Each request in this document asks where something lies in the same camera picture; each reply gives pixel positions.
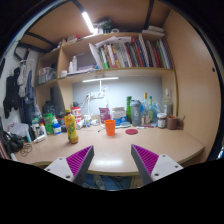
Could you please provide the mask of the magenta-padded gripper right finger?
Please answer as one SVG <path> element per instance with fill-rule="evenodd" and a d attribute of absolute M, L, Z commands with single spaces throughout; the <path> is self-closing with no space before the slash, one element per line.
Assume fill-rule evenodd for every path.
<path fill-rule="evenodd" d="M 182 166 L 167 154 L 157 155 L 134 144 L 131 145 L 131 155 L 144 185 L 150 184 L 182 169 Z"/>

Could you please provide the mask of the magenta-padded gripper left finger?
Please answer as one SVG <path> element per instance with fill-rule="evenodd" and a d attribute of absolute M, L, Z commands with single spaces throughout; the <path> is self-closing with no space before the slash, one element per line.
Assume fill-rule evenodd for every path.
<path fill-rule="evenodd" d="M 45 171 L 81 186 L 94 157 L 94 147 L 88 146 L 67 158 L 58 157 Z"/>

